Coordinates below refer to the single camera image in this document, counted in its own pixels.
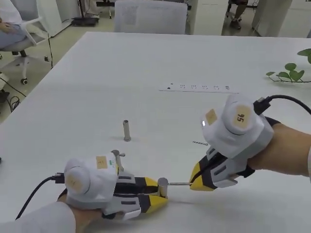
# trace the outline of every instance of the electrical outlet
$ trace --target electrical outlet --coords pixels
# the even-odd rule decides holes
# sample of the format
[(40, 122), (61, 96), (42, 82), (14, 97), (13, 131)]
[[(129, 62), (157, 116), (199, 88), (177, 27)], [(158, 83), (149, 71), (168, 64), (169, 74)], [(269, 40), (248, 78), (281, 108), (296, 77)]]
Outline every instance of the electrical outlet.
[(197, 85), (170, 83), (160, 88), (160, 91), (183, 91), (183, 92), (210, 92), (210, 93), (238, 93), (229, 85)]

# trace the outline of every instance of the chair wheel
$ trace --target chair wheel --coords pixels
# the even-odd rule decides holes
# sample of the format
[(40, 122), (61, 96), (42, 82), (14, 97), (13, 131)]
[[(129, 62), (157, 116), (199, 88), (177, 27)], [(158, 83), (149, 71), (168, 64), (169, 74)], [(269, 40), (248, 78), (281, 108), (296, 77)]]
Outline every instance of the chair wheel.
[(26, 85), (28, 83), (28, 80), (27, 79), (21, 79), (20, 83), (23, 85)]

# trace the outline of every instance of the white sleeve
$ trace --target white sleeve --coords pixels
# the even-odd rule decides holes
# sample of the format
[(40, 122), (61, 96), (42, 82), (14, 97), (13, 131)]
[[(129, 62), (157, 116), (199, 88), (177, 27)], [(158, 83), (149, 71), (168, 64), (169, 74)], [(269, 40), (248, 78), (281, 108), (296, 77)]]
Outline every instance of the white sleeve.
[(75, 233), (73, 212), (63, 202), (55, 202), (22, 216), (14, 222), (0, 223), (1, 233)]

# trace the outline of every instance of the orange sticker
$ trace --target orange sticker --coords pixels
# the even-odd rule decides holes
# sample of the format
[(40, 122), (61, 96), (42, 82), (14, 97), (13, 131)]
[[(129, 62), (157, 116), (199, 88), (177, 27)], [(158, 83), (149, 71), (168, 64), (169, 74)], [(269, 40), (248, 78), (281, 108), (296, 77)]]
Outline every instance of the orange sticker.
[(217, 120), (217, 115), (214, 109), (211, 109), (208, 113), (205, 114), (208, 125), (213, 124)]
[(106, 169), (107, 168), (106, 156), (97, 156), (96, 163), (97, 163), (97, 169)]
[(82, 184), (81, 182), (74, 178), (72, 175), (68, 175), (66, 177), (66, 186), (72, 188), (73, 190), (75, 190), (76, 192), (80, 192), (82, 189)]
[(250, 115), (251, 109), (248, 106), (238, 105), (237, 113), (233, 118), (233, 124), (241, 129), (245, 129), (248, 126)]

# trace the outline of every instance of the chair armrest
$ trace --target chair armrest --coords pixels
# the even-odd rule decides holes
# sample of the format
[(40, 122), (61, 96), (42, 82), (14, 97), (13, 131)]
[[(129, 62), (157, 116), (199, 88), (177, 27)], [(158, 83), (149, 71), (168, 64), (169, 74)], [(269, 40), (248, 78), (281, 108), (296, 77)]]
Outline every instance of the chair armrest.
[(20, 25), (20, 28), (23, 30), (23, 32), (25, 33), (27, 38), (33, 43), (34, 46), (37, 45), (37, 42), (33, 39), (33, 37), (27, 31), (27, 25), (37, 23), (41, 20), (42, 20), (42, 17), (39, 17), (39, 18), (35, 18), (35, 19), (29, 20), (29, 21), (22, 22), (22, 24)]

